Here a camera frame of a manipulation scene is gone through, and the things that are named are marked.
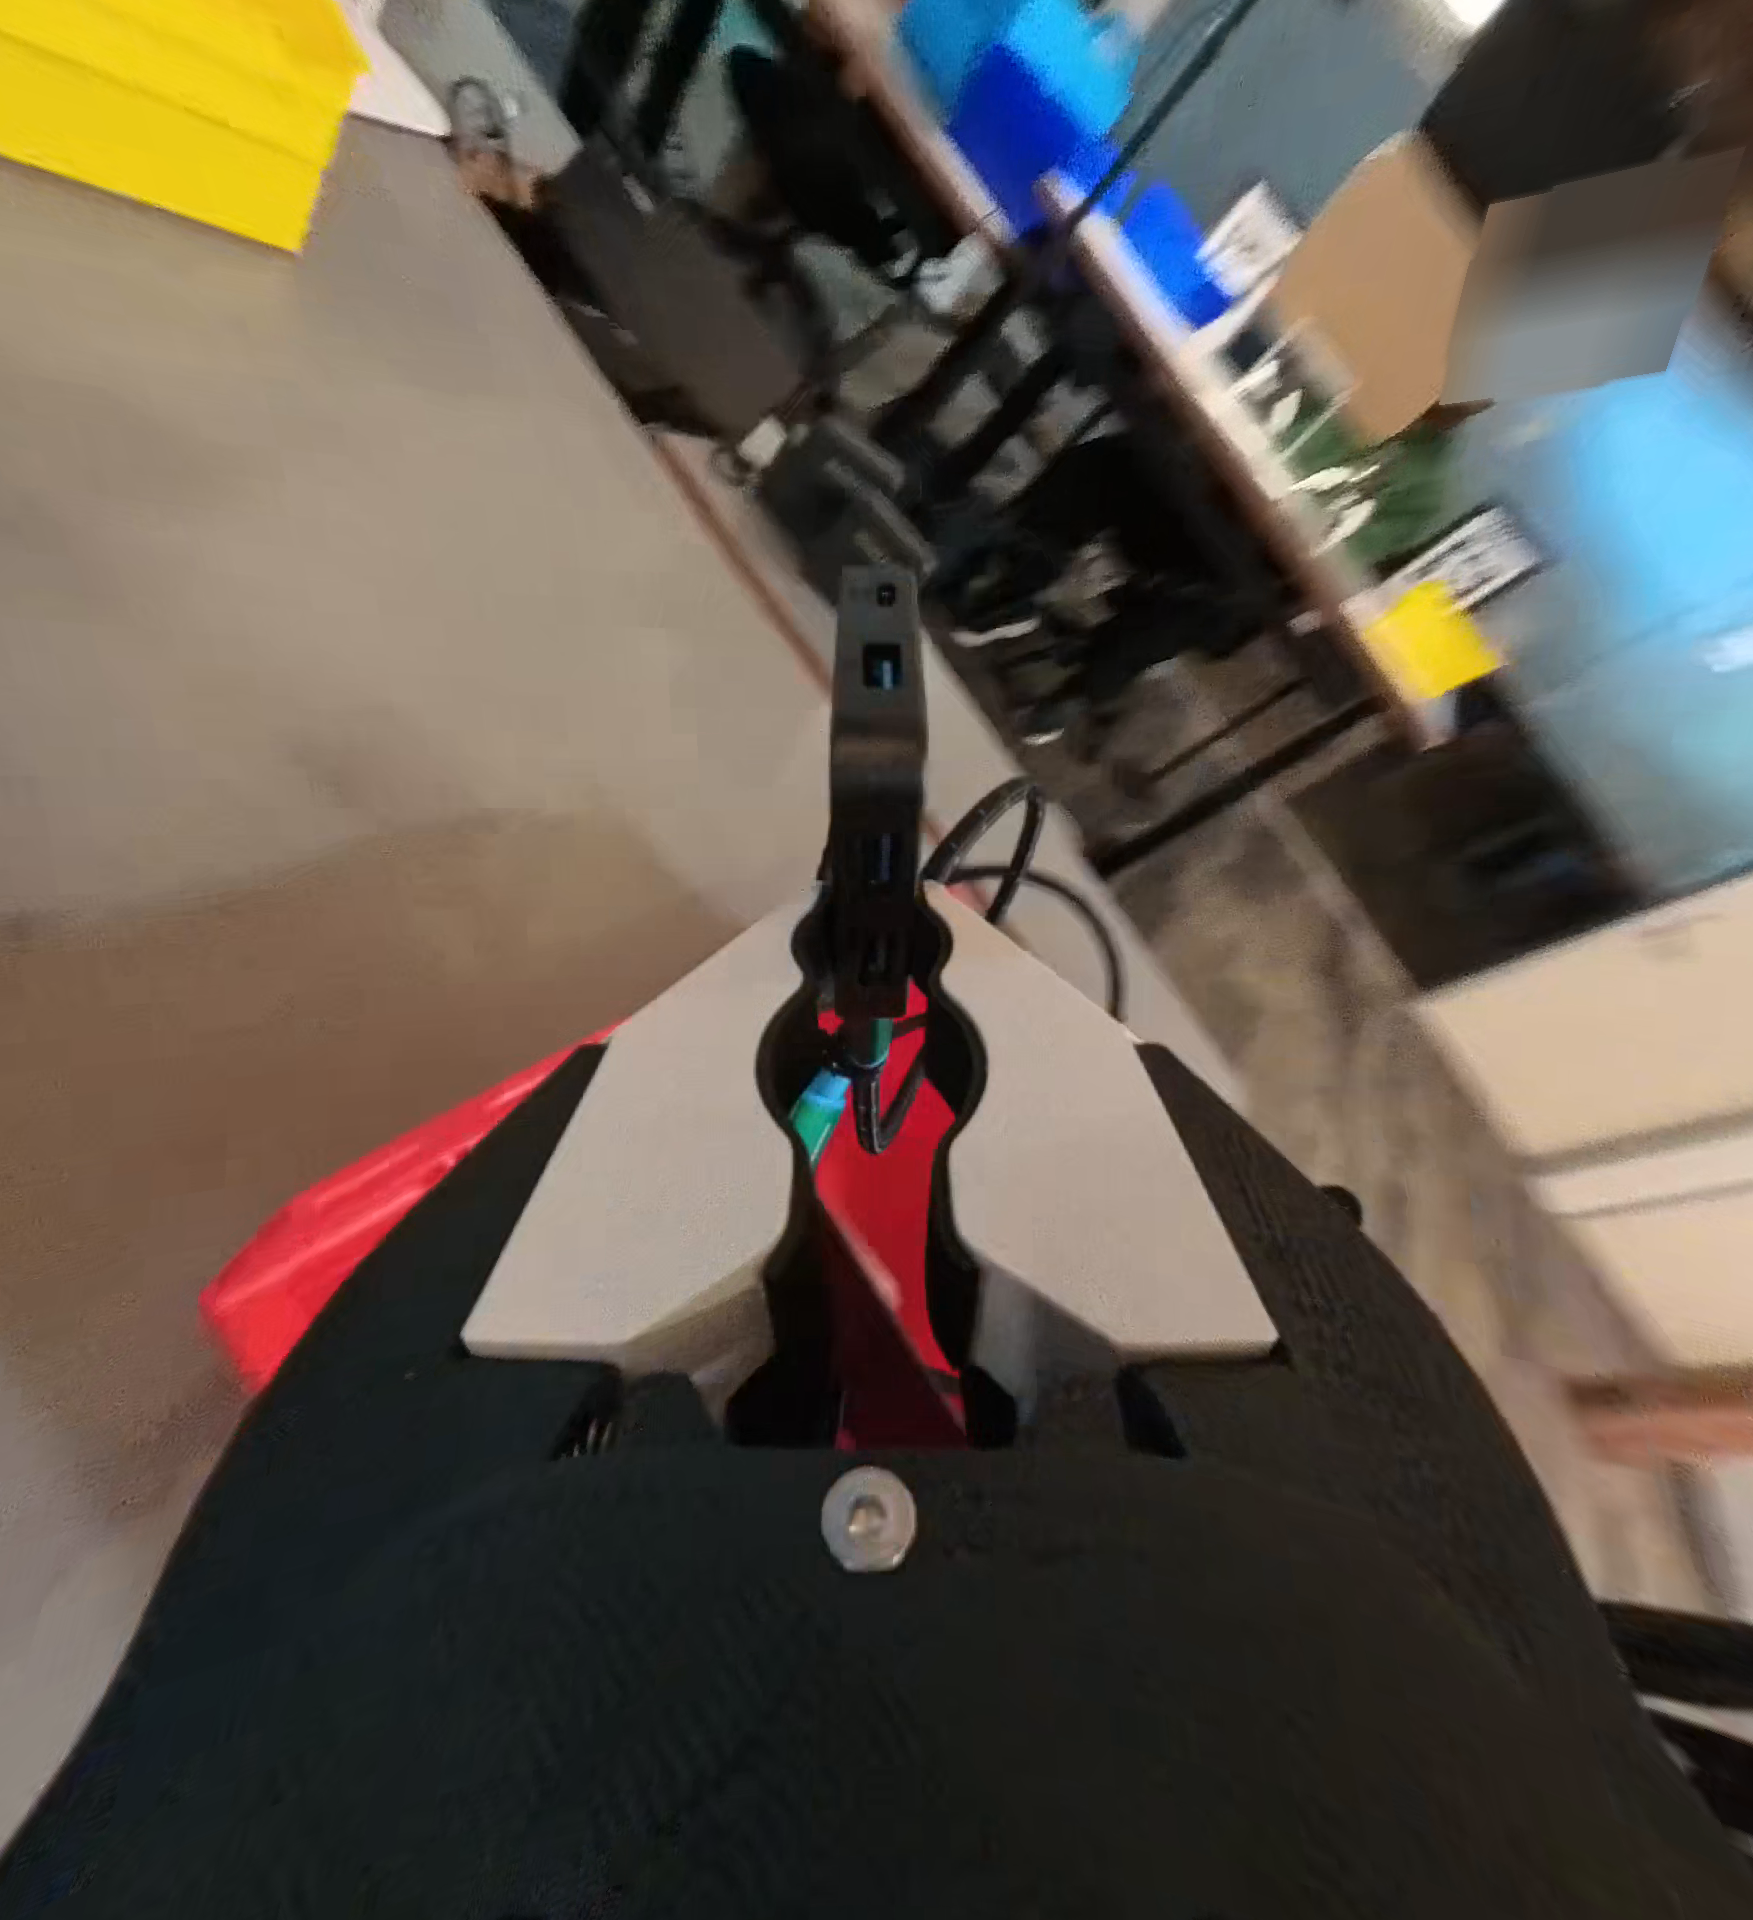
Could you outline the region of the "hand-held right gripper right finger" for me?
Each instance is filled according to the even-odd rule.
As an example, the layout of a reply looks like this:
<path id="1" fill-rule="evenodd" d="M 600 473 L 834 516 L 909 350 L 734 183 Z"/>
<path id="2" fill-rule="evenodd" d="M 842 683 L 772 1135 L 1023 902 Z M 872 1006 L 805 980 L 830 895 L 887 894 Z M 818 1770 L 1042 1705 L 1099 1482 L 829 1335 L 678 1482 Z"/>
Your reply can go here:
<path id="1" fill-rule="evenodd" d="M 959 1062 L 941 1139 L 936 1335 L 1006 1395 L 1276 1346 L 1130 1027 L 950 889 L 923 904 Z"/>

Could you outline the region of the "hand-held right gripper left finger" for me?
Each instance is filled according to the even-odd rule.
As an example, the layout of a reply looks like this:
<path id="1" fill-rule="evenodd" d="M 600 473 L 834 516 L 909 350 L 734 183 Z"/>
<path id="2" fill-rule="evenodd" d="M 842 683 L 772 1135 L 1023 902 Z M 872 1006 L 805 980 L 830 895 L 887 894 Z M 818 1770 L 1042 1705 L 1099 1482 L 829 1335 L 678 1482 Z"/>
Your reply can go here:
<path id="1" fill-rule="evenodd" d="M 714 1412 L 774 1367 L 834 1386 L 815 1188 L 763 1082 L 800 996 L 790 898 L 620 1021 L 461 1328 L 472 1358 L 687 1377 Z"/>

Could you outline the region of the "red plastic bin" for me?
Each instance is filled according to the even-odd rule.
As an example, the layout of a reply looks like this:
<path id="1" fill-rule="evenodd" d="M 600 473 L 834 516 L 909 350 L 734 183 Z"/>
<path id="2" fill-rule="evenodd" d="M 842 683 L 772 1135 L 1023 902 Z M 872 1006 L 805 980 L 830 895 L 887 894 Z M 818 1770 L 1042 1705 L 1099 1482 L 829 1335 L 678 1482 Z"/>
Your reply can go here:
<path id="1" fill-rule="evenodd" d="M 199 1317 L 247 1394 L 274 1377 L 316 1314 L 425 1196 L 573 1057 L 570 1048 L 343 1165 L 285 1203 L 202 1290 Z M 956 1447 L 964 1437 L 958 1377 L 928 1311 L 929 1175 L 952 1116 L 922 1089 L 882 1158 L 838 1130 L 811 1167 L 841 1244 L 836 1444 Z"/>

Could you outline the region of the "grey port hub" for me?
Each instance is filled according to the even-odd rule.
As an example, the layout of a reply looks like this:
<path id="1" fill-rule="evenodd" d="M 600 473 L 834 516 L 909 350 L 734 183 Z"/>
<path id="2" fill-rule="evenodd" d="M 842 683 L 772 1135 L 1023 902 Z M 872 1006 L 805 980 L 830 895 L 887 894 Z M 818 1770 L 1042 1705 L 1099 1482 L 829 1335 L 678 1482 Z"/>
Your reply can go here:
<path id="1" fill-rule="evenodd" d="M 928 701 L 913 574 L 842 572 L 829 713 L 822 956 L 841 1021 L 908 1006 L 928 761 Z"/>

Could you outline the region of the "yellow plastic bin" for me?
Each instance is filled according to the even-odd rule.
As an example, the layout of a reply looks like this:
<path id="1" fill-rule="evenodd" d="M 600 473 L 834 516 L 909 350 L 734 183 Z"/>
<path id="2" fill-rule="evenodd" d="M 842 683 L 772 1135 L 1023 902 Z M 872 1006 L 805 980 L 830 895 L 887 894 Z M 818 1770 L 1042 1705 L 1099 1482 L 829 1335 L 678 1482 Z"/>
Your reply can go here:
<path id="1" fill-rule="evenodd" d="M 367 68 L 329 1 L 0 1 L 0 157 L 298 252 Z"/>

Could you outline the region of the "printed marker tag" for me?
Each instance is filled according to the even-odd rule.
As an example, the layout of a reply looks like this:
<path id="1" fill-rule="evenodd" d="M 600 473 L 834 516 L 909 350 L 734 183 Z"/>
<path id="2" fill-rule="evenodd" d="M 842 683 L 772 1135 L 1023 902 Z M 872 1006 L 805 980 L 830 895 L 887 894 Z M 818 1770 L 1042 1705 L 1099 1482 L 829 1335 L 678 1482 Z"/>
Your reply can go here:
<path id="1" fill-rule="evenodd" d="M 1500 503 L 1485 503 L 1409 558 L 1391 589 L 1439 587 L 1463 611 L 1474 611 L 1534 578 L 1546 555 L 1524 522 Z"/>
<path id="2" fill-rule="evenodd" d="M 1248 298 L 1295 252 L 1300 223 L 1267 179 L 1248 186 L 1206 230 L 1197 258 L 1231 302 Z"/>

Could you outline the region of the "stack of blue bins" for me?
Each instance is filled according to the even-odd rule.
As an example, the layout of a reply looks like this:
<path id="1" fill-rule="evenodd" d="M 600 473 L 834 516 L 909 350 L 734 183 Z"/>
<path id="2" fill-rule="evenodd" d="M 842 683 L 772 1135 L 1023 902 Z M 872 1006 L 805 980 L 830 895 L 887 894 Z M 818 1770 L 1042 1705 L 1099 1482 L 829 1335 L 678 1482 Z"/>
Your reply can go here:
<path id="1" fill-rule="evenodd" d="M 1042 179 L 1083 200 L 1111 170 L 1141 51 L 1124 17 L 1072 1 L 911 1 L 897 47 L 1019 241 L 1047 230 Z M 1125 172 L 1095 212 L 1183 323 L 1224 317 L 1231 298 L 1201 261 L 1203 234 L 1169 186 Z"/>

